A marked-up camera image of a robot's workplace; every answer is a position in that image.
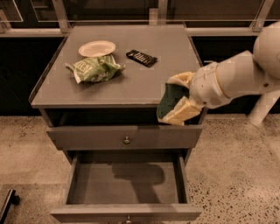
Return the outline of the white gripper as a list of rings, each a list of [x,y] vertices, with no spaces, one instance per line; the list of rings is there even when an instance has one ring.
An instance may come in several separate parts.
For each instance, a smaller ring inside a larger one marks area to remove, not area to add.
[[[217,109],[231,102],[222,92],[217,77],[218,64],[213,62],[201,67],[195,74],[183,72],[168,79],[168,84],[189,88],[192,99],[182,97],[175,108],[169,112],[162,123],[184,126],[185,121],[198,116],[204,106]]]

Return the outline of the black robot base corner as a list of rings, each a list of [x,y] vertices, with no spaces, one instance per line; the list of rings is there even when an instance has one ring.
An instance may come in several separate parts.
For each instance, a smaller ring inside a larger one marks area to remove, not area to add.
[[[11,205],[17,206],[20,203],[20,197],[14,189],[8,191],[0,211],[0,224],[4,224]]]

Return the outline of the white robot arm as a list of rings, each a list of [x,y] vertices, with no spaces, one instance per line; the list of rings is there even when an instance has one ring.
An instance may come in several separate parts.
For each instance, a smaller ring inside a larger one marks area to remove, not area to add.
[[[261,123],[279,99],[280,22],[262,29],[251,52],[169,78],[157,120],[183,126],[202,109],[217,109],[244,95],[261,96],[248,116],[253,124]]]

